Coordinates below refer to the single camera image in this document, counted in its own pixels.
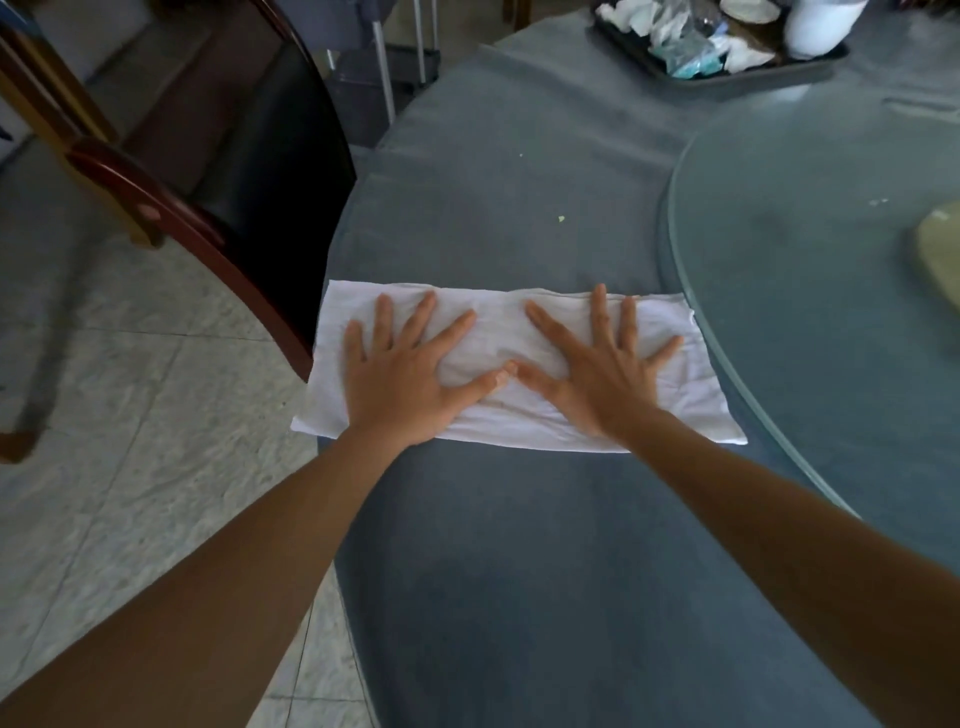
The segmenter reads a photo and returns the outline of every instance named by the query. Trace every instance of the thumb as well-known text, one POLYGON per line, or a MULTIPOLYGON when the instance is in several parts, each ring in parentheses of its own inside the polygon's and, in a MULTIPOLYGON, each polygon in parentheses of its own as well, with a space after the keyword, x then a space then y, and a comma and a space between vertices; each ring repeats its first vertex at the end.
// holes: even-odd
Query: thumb
POLYGON ((558 392, 560 392, 560 381, 553 378, 540 367, 533 364, 527 364, 523 361, 509 362, 513 365, 514 376, 527 389, 533 390, 541 395, 548 402, 555 403, 558 392))
POLYGON ((510 375, 505 370, 494 369, 492 372, 480 375, 474 381, 463 386, 448 389, 446 392, 447 400, 456 408, 457 412, 461 412, 472 404, 476 404, 486 395, 501 389, 508 381, 510 381, 510 375))

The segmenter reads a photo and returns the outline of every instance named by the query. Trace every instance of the white cup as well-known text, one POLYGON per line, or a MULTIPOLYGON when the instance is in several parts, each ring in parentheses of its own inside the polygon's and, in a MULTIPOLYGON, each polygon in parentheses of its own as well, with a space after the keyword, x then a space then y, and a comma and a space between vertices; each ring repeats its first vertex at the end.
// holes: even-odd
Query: white cup
POLYGON ((850 33, 867 0, 797 0, 786 17, 786 50, 800 61, 829 53, 850 33))

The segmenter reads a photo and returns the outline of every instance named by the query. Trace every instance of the marble floor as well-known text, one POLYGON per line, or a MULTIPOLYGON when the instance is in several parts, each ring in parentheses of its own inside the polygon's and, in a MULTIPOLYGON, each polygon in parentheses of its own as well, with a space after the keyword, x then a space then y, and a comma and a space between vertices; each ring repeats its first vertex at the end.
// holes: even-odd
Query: marble floor
MULTIPOLYGON (((535 18, 579 4, 536 0, 535 18)), ((496 0, 440 8, 446 67, 510 31, 496 0)), ((412 15, 388 38, 412 41, 412 15)), ((190 17, 154 26, 92 84, 121 130, 203 36, 190 17)), ((289 431, 301 386, 176 242, 133 247, 41 144, 3 166, 0 430, 46 429, 0 465, 0 695, 313 455, 289 431)), ((371 724, 331 571, 251 726, 371 724)))

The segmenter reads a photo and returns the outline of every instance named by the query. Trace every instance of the tray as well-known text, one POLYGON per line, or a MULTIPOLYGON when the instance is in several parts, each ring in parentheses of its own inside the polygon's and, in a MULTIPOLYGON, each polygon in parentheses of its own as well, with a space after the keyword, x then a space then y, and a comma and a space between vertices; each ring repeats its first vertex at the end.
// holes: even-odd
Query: tray
POLYGON ((774 51, 777 56, 757 68, 751 68, 740 73, 730 74, 727 71, 712 76, 694 76, 692 79, 676 79, 666 72, 666 66, 656 56, 649 52, 650 38, 640 37, 636 33, 620 33, 612 23, 594 15, 594 27, 601 35, 619 46, 631 59, 639 63, 657 81, 672 87, 686 89, 707 89, 718 86, 732 89, 739 87, 742 90, 762 90, 782 88, 784 86, 815 84, 826 81, 833 76, 836 63, 850 54, 845 43, 824 56, 811 61, 796 61, 786 55, 783 48, 783 25, 788 9, 784 9, 780 18, 766 25, 747 25, 738 23, 727 17, 731 28, 740 36, 752 36, 774 51))

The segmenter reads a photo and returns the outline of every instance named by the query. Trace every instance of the folded towel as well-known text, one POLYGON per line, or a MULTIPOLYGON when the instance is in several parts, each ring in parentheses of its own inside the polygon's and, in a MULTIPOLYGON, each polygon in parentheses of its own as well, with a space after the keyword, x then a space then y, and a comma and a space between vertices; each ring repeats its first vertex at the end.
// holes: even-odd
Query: folded towel
MULTIPOLYGON (((410 283, 380 285, 332 280, 326 290, 317 324, 313 371, 293 429, 322 437, 337 437, 347 428, 343 387, 343 337, 350 319, 364 325, 370 346, 373 305, 381 293, 394 300, 394 329, 399 331, 430 286, 410 283)), ((440 381, 465 384, 507 359, 538 364, 552 376, 565 376, 566 361, 527 320, 523 302, 532 299, 582 341, 590 341, 589 293, 561 295, 540 289, 479 291, 437 288, 437 307, 423 340, 429 340, 466 310, 477 312, 476 323, 462 342, 441 362, 440 381)), ((608 296, 615 328, 622 296, 608 296)), ((637 301, 639 353, 649 355, 671 336, 684 345, 660 370, 657 391, 660 406, 690 427, 718 443, 746 445, 747 438, 731 417, 720 382, 710 367, 704 336, 693 321, 693 310, 682 295, 646 296, 637 301)), ((623 452, 605 438, 581 433, 557 409, 519 382, 466 409, 440 437, 506 448, 623 452)))

